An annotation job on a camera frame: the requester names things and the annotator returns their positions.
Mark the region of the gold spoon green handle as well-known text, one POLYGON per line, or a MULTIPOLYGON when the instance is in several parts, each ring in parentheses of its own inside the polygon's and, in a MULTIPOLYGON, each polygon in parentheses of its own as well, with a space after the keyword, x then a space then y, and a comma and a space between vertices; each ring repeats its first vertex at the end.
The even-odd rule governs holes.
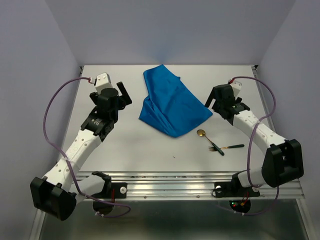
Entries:
POLYGON ((206 135, 206 132, 203 130, 203 129, 198 129, 196 131, 197 135, 200 136, 200 137, 204 137, 207 139, 207 141, 211 144, 211 146, 213 147, 213 149, 218 152, 221 156, 224 156, 225 153, 213 142, 211 141, 207 135, 206 135))

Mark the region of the blue cloth napkin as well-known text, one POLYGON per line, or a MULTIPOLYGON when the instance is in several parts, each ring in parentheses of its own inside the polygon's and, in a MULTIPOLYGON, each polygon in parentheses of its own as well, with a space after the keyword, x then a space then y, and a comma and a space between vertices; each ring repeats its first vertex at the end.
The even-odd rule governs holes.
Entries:
POLYGON ((163 64, 143 72, 148 92, 139 120, 172 138, 181 137, 213 113, 163 64))

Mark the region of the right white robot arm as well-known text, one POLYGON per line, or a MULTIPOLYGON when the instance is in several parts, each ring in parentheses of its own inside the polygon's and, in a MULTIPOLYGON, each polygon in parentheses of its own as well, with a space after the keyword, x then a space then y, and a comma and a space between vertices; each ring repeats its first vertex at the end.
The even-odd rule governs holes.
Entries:
POLYGON ((217 182, 216 197, 240 197, 253 186, 279 187, 304 175, 301 144, 288 140, 263 124, 250 108, 238 97, 241 84, 222 84, 213 87, 205 103, 232 126, 253 138, 250 143, 259 147, 264 160, 256 169, 244 170, 232 175, 231 181, 217 182))

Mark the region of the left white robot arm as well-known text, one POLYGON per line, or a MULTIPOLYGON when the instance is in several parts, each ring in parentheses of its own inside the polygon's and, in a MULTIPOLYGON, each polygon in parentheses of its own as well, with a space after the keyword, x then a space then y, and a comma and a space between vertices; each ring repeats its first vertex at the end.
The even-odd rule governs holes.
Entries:
POLYGON ((80 171, 91 153, 105 140, 118 121, 118 113, 132 100, 122 82, 113 87, 108 81, 94 82, 96 91, 89 97, 94 108, 80 126, 74 141, 63 151, 53 142, 53 146, 61 154, 60 160, 43 177, 35 177, 30 183, 30 191, 35 208, 50 214, 57 219, 66 220, 75 210, 77 204, 85 199, 103 204, 110 209, 123 207, 131 211, 131 207, 114 201, 116 190, 112 187, 112 178, 94 171, 84 180, 77 181, 80 171))

